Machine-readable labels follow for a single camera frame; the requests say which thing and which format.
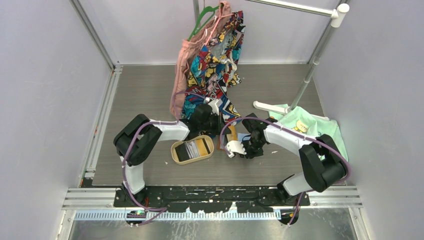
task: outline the hanging rod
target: hanging rod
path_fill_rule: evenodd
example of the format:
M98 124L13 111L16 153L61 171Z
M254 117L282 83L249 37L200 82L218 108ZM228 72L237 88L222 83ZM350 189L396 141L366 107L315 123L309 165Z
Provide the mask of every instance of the hanging rod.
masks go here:
M246 1L276 6L276 7L285 8L285 9L292 9L292 10L310 13L310 14L326 16L332 19L336 19L338 17L337 11L335 9L324 9L324 8L319 8L314 6L305 6L305 5L301 5L297 3L278 1L278 0L246 0Z

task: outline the white wall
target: white wall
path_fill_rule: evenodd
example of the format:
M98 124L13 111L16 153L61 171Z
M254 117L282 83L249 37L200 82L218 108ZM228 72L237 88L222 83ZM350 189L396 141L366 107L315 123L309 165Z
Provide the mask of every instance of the white wall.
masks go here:
M315 74L377 240L424 234L422 9L422 0L352 0Z
M218 0L206 0L217 6ZM306 63L328 17L245 0L229 0L244 11L240 63ZM334 9L339 0L290 0ZM174 64L182 39L195 25L193 0L81 0L100 37L121 64Z
M0 7L1 239L54 239L110 70L67 0Z

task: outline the white plastic clip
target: white plastic clip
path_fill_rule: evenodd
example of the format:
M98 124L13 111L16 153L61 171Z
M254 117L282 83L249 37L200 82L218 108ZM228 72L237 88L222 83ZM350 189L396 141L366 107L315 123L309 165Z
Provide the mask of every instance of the white plastic clip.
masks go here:
M205 97L205 98L204 98L203 103L204 103L204 104L208 104L208 103L210 103L211 101L212 101L212 98L207 96L207 97Z
M333 15L331 16L331 26L333 28L338 28L343 22L343 19L345 18L346 14L349 12L349 5L347 3L340 4Z
M223 103L221 99L214 99L207 104L212 107L212 113L220 114L220 105Z
M235 156L234 153L239 153L242 155L247 154L246 149L243 147L243 144L241 141L236 141L236 140L229 141L226 144L226 149L231 152L230 154L228 154L230 158Z

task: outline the green hanger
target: green hanger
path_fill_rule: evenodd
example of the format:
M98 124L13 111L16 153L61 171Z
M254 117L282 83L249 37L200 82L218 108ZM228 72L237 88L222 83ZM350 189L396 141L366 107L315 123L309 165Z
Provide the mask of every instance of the green hanger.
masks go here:
M199 17L197 19L196 22L196 26L194 27L193 31L191 32L190 36L188 37L188 40L190 41L192 39L192 37L196 34L198 34L198 32L209 22L209 20L212 19L212 17L215 15L215 12L220 8L220 6L217 7L211 7L211 6L207 6L205 8L203 8L203 10L201 11L201 13L199 14ZM205 16L205 14L207 13L212 13L212 15L210 15L210 17L204 21L203 25L199 27L200 22L202 21L202 18Z

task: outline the white plastic piece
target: white plastic piece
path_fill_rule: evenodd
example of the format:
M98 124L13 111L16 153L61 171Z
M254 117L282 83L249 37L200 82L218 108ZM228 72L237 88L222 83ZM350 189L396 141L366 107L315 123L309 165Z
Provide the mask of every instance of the white plastic piece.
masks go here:
M306 182L303 172L291 176L282 183L282 186L291 196L312 190L311 186Z
M212 113L219 114L220 113L220 105L223 103L221 99L214 99L208 103L209 106L212 107Z
M208 104L210 101L212 101L212 98L211 97L205 97L204 98L204 100L203 100L203 102L205 103L205 104Z
M271 112L274 112L274 113L277 113L277 114L282 114L282 115L288 114L289 108L290 108L290 107L274 106L274 105L270 105L270 104L266 104L266 103L262 103L262 102L258 102L258 101L253 102L253 107L255 109L264 110L264 111L271 111Z
M175 121L162 121L161 123L175 123ZM160 135L158 142L167 140L183 141L189 135L189 128L183 122L179 121L176 125L164 125L164 124L153 124L158 127L162 134Z
M124 157L120 156L120 161L122 162L123 160ZM129 188L131 189L132 194L137 194L146 186L145 180L143 178L143 165L144 163L141 163L137 166L128 166L127 163L125 166L126 181L129 185Z
M229 141L226 144L226 149L232 153L228 155L230 158L235 156L234 153L246 155L246 149L243 147L243 144L241 141L236 141L236 140Z
M276 122L278 126L282 127L281 123ZM292 131L294 133L300 134L303 136L303 138L299 138L297 136L294 136L293 134L290 134L288 132L285 132L281 130L280 128L274 127L274 126L268 126L263 131L265 135L265 139L268 143L271 144L277 144L278 146L281 146L290 152L296 154L299 156L299 149L303 145L308 145L311 143L309 140L305 140L306 137L314 139L314 136L306 135L300 132L297 132L292 129L288 129L289 131Z
M340 4L336 11L337 11L337 16L336 17L331 17L333 20L331 20L331 26L333 28L338 28L340 27L340 25L343 22L343 19L345 18L346 14L349 12L349 5L347 3L342 3Z
M319 119L322 119L322 120L325 120L325 121L330 121L330 118L328 118L328 117L326 117L326 116L318 116L318 115L314 115L314 114L311 114L314 118L319 118Z

